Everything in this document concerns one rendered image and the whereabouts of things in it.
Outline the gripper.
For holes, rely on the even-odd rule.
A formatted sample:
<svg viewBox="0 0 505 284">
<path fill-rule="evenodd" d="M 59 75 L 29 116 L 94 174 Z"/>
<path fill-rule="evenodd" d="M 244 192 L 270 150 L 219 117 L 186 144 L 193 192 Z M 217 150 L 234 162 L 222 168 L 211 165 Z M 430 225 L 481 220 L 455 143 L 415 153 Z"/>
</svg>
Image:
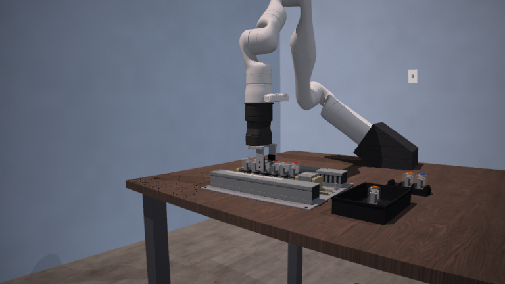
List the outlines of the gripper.
<svg viewBox="0 0 505 284">
<path fill-rule="evenodd" d="M 256 170 L 265 170 L 264 147 L 269 147 L 268 160 L 276 160 L 277 144 L 272 143 L 270 129 L 273 102 L 289 101 L 288 94 L 272 94 L 271 84 L 247 84 L 245 90 L 246 145 L 256 149 Z"/>
</svg>

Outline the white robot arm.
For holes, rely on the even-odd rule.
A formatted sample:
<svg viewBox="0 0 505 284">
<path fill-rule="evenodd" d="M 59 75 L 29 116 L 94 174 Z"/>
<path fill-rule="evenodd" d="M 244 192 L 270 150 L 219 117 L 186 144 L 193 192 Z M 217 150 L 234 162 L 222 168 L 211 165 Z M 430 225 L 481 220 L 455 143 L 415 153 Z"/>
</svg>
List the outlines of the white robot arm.
<svg viewBox="0 0 505 284">
<path fill-rule="evenodd" d="M 320 103 L 323 106 L 321 117 L 359 145 L 373 124 L 344 105 L 324 86 L 310 81 L 316 61 L 311 0 L 271 0 L 256 25 L 257 29 L 245 30 L 241 34 L 239 45 L 246 68 L 246 85 L 272 84 L 271 66 L 259 62 L 256 55 L 277 49 L 279 32 L 287 18 L 284 7 L 299 6 L 301 17 L 290 40 L 297 102 L 303 110 L 310 110 Z"/>
</svg>

